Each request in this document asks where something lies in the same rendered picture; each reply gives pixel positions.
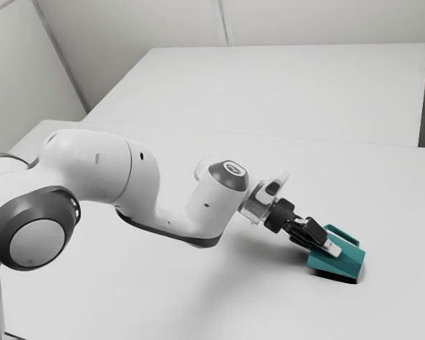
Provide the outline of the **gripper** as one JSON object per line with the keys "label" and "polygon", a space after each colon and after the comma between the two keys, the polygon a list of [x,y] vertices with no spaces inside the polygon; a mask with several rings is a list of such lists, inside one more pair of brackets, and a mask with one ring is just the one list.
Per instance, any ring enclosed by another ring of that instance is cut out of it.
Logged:
{"label": "gripper", "polygon": [[312,217],[301,219],[294,212],[295,205],[285,198],[280,198],[270,209],[263,225],[275,234],[284,230],[288,234],[293,229],[294,242],[306,249],[317,247],[329,255],[337,258],[341,254],[341,248],[335,245],[329,238],[327,231]]}

